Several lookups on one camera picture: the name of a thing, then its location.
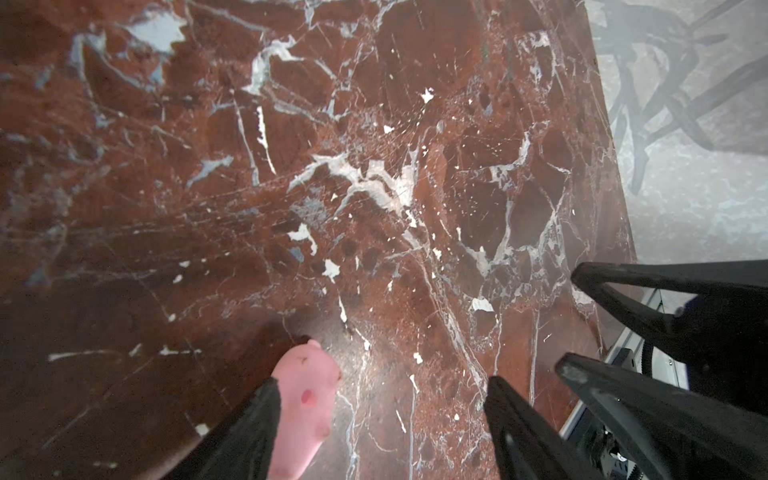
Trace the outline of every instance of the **red marble surface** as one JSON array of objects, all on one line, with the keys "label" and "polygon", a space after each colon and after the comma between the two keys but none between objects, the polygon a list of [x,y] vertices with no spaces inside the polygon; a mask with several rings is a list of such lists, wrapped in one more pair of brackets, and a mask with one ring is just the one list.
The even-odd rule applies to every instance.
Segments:
[{"label": "red marble surface", "polygon": [[551,367],[617,338],[568,279],[634,260],[583,5],[0,18],[3,475],[156,478],[312,336],[305,479],[493,478],[487,376],[560,425]]}]

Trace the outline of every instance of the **pink pig toy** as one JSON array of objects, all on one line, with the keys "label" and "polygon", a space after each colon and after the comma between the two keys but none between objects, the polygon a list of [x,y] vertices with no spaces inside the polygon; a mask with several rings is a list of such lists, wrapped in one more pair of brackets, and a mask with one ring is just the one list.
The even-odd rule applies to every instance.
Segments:
[{"label": "pink pig toy", "polygon": [[331,433],[341,370],[316,340],[288,350],[272,371],[280,390],[280,424],[269,480],[295,480]]}]

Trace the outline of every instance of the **black plastic part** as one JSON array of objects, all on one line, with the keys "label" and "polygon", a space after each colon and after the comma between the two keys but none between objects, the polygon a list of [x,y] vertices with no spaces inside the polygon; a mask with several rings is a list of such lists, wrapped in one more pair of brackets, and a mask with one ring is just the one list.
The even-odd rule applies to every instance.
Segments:
[{"label": "black plastic part", "polygon": [[[646,342],[687,366],[690,390],[768,415],[768,260],[684,265],[582,263],[571,276]],[[609,283],[696,293],[658,312]]]},{"label": "black plastic part", "polygon": [[266,480],[279,422],[280,391],[269,378],[231,427],[217,427],[164,480]]},{"label": "black plastic part", "polygon": [[643,341],[643,350],[640,354],[640,373],[651,378],[654,377],[654,344],[649,340]]},{"label": "black plastic part", "polygon": [[556,370],[649,478],[768,478],[766,417],[574,353]]},{"label": "black plastic part", "polygon": [[640,480],[641,478],[643,478],[643,472],[635,465],[632,467],[632,472],[630,472],[627,480]]},{"label": "black plastic part", "polygon": [[488,380],[484,409],[502,480],[602,480],[503,378]]}]

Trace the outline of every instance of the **pink rubber toy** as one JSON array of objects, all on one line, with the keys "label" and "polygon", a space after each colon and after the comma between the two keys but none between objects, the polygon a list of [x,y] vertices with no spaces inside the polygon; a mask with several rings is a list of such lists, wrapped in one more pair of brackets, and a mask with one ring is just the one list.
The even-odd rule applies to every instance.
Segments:
[{"label": "pink rubber toy", "polygon": [[280,424],[269,480],[295,480],[331,433],[341,370],[316,340],[294,346],[272,376],[280,390]]}]

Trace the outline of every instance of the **grey floor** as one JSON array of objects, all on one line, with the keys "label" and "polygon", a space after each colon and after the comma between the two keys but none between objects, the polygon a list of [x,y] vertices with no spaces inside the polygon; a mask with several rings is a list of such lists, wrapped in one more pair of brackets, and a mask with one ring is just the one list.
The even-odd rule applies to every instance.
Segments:
[{"label": "grey floor", "polygon": [[638,261],[768,258],[768,2],[586,6]]}]

